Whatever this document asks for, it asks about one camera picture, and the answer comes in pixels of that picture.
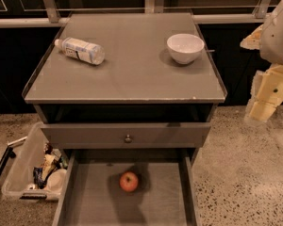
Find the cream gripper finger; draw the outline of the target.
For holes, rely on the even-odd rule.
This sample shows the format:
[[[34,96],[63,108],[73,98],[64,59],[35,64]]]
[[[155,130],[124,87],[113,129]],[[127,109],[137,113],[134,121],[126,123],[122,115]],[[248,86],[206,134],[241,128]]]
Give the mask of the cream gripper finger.
[[[275,107],[273,105],[251,98],[245,108],[244,121],[251,124],[265,123],[274,113]]]
[[[240,43],[240,47],[248,50],[259,50],[262,27],[263,25],[260,25],[250,35],[244,38]]]

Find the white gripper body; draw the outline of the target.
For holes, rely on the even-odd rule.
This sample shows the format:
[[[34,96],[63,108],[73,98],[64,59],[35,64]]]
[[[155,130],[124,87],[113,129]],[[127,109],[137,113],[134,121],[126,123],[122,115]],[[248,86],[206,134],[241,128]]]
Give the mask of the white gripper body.
[[[273,107],[283,103],[283,65],[272,64],[265,72],[256,71],[251,98]]]

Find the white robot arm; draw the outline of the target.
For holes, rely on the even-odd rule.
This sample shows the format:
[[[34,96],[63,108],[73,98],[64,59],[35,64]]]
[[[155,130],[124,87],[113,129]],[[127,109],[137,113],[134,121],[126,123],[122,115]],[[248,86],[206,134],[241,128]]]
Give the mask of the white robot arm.
[[[271,63],[265,72],[256,71],[245,109],[244,120],[260,125],[283,103],[283,0],[262,25],[241,41],[240,47],[259,50],[260,57]]]

